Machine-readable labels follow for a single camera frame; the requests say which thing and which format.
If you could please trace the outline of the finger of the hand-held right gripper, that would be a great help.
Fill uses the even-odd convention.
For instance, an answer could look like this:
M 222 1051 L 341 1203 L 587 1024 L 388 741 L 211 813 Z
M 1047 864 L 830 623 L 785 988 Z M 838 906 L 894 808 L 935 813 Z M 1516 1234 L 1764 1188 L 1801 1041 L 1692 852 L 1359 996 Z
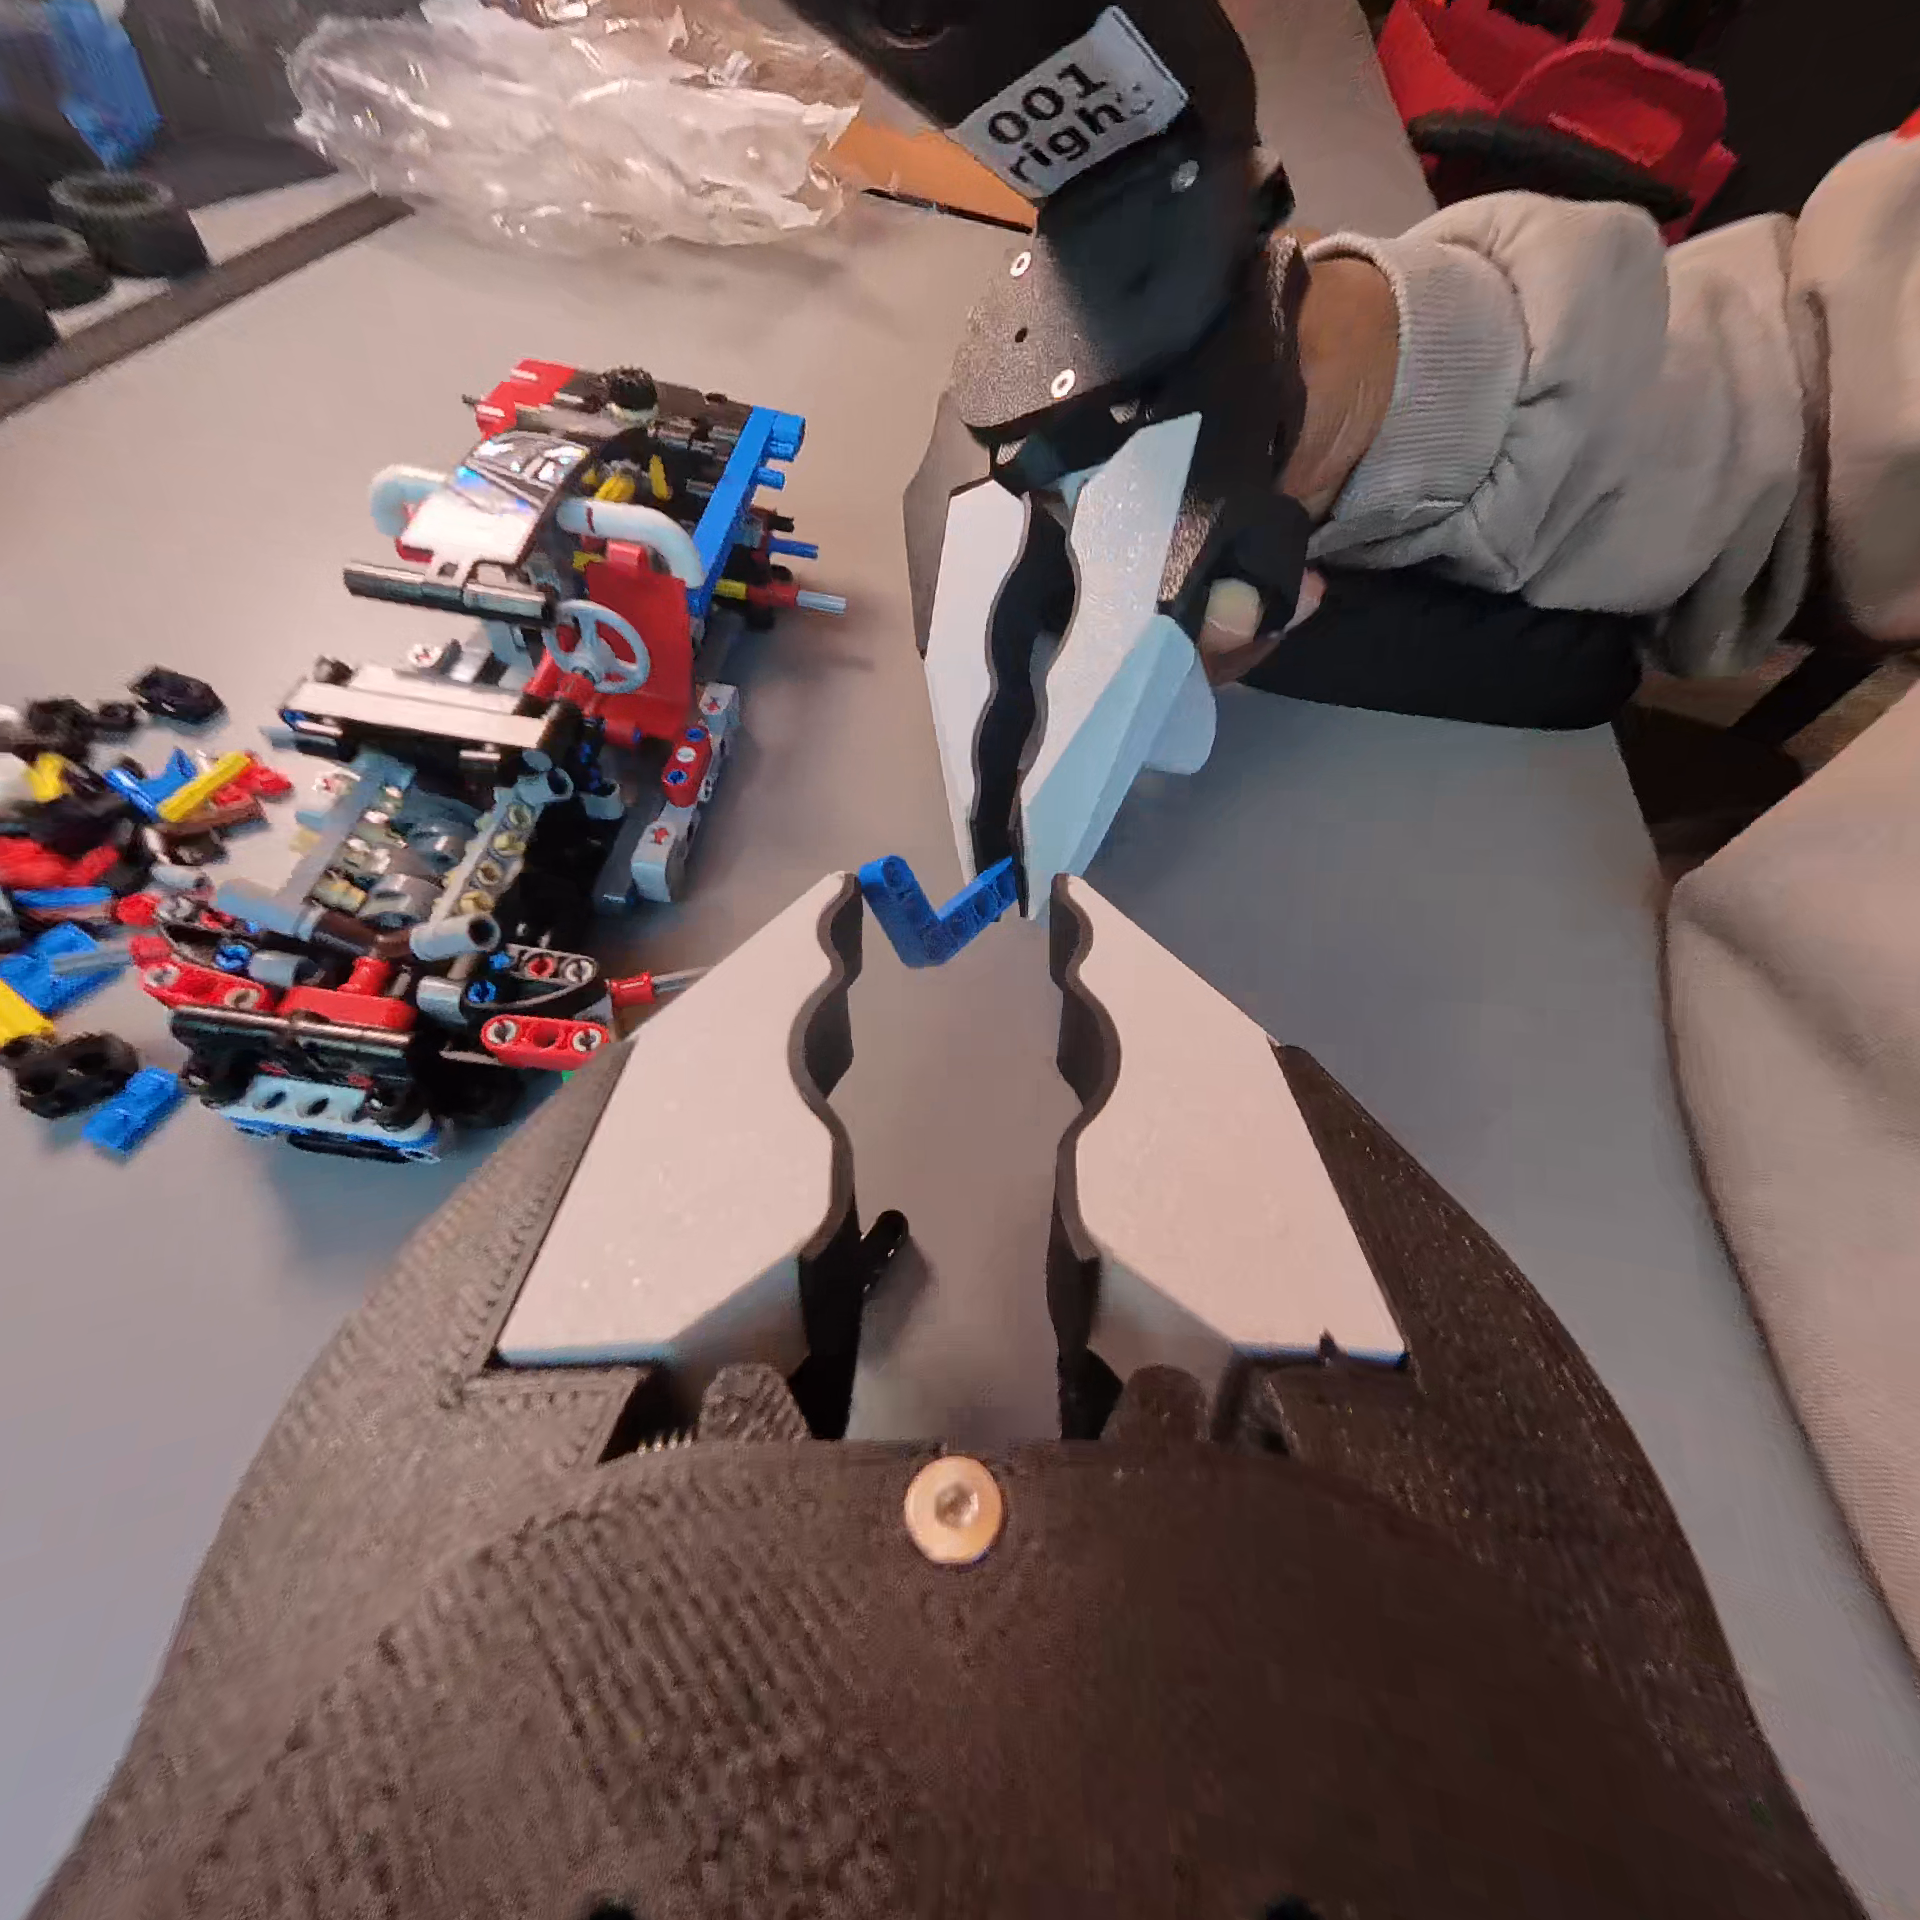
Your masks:
M 1197 425 L 1197 415 L 1143 425 L 1075 495 L 1073 618 L 1038 675 L 1018 757 L 1022 918 L 1048 916 L 1054 879 L 1085 869 L 1140 774 L 1191 777 L 1214 752 L 1214 689 L 1160 614 Z
M 906 588 L 963 879 L 1018 859 L 1018 757 L 1054 627 L 1054 515 L 1008 495 L 955 398 L 938 401 L 902 490 Z

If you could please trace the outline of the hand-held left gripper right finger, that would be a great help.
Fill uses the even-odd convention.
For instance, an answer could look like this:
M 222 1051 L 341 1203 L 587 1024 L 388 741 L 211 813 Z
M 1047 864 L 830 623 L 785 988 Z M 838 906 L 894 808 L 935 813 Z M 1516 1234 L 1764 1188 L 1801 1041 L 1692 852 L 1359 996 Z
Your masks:
M 1047 1304 L 1067 1443 L 1148 1366 L 1197 1389 L 1202 1431 L 1247 1375 L 1407 1343 L 1333 1188 L 1278 1041 L 1083 879 L 1054 879 L 1057 1074 Z

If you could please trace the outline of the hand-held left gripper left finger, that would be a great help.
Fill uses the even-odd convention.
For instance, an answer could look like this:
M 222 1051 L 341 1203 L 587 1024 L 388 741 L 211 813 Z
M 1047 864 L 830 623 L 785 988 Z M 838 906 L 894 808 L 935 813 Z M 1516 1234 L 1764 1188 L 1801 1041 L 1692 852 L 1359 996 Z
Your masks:
M 651 1365 L 687 1414 L 732 1365 L 847 1431 L 865 1257 L 847 1127 L 864 897 L 815 882 L 623 1051 L 520 1295 L 506 1366 Z

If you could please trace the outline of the blue L-shaped lego beam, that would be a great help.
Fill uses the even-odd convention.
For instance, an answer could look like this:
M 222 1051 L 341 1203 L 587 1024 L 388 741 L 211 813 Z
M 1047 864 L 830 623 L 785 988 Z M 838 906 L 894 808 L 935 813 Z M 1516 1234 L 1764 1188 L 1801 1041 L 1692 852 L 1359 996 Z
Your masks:
M 865 859 L 860 892 L 902 968 L 941 968 L 1018 906 L 1017 859 L 991 864 L 941 909 L 902 854 Z

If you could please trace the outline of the lego car model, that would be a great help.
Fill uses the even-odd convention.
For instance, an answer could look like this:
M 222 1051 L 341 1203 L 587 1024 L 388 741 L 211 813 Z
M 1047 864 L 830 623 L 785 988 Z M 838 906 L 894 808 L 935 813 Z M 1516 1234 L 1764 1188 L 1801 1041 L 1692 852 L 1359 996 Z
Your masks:
M 134 963 L 184 1090 L 307 1155 L 430 1166 L 694 981 L 610 972 L 592 918 L 683 892 L 743 716 L 728 638 L 847 605 L 772 510 L 801 415 L 547 359 L 462 407 L 452 465 L 373 473 L 393 559 L 342 588 L 465 627 L 311 666 L 271 732 L 328 771 L 300 864 L 156 909 Z

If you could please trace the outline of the person's right forearm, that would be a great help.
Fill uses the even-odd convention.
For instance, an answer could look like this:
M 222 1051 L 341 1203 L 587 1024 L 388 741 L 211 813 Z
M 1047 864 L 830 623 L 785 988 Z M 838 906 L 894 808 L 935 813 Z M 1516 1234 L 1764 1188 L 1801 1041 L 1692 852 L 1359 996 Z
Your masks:
M 1685 679 L 1764 661 L 1814 588 L 1915 642 L 1915 122 L 1798 217 L 1676 247 L 1636 206 L 1502 191 L 1316 254 L 1372 259 L 1399 315 L 1316 569 L 1649 618 Z

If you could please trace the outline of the pile of loose lego pieces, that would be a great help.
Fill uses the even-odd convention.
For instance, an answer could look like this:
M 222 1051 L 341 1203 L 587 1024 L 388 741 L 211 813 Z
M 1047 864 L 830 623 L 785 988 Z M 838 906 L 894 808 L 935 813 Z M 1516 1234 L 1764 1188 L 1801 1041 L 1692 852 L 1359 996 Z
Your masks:
M 166 1013 L 271 1013 L 271 954 L 220 913 L 215 864 L 290 782 L 255 752 L 205 752 L 211 684 L 154 666 L 122 698 L 3 708 L 3 1089 L 125 1161 L 186 1104 L 186 1074 L 110 1033 L 64 1033 L 130 974 Z

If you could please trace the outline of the person's right hand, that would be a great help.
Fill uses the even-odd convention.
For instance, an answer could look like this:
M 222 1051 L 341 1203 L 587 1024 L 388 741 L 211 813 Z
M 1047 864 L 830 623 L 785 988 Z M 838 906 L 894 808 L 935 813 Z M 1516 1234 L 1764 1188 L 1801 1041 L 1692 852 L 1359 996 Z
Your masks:
M 1398 390 L 1399 315 L 1388 282 L 1372 259 L 1316 254 L 1308 261 L 1294 345 L 1308 412 L 1278 485 L 1318 528 L 1379 436 Z M 1242 679 L 1287 627 L 1298 627 L 1318 608 L 1323 596 L 1323 574 L 1302 573 L 1294 605 L 1278 623 L 1275 614 L 1263 614 L 1263 596 L 1250 584 L 1216 578 L 1195 638 L 1205 679 Z

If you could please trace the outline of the clear plastic bag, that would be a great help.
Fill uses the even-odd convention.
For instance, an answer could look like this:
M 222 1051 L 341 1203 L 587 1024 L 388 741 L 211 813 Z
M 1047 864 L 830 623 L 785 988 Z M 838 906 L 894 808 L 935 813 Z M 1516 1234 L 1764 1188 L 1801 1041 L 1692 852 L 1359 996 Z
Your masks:
M 470 236 L 592 254 L 762 247 L 844 206 L 865 75 L 785 4 L 410 4 L 322 15 L 296 130 Z

